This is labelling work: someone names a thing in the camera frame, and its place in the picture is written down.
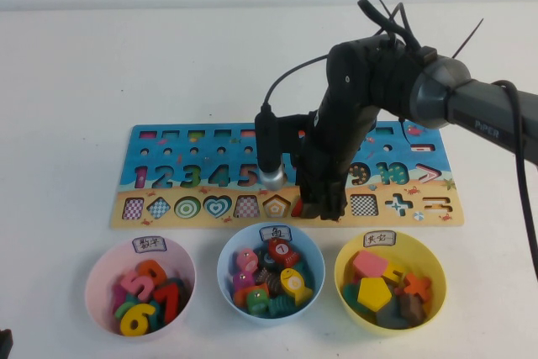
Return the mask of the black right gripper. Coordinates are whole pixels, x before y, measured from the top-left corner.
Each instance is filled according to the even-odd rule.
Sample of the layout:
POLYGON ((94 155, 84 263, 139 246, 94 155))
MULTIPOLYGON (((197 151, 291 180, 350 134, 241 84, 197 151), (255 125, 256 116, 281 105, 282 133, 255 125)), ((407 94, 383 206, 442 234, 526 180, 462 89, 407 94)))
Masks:
POLYGON ((293 147, 293 165, 297 170, 302 203, 302 219, 338 221, 345 214, 345 184, 358 141, 298 139, 293 147))

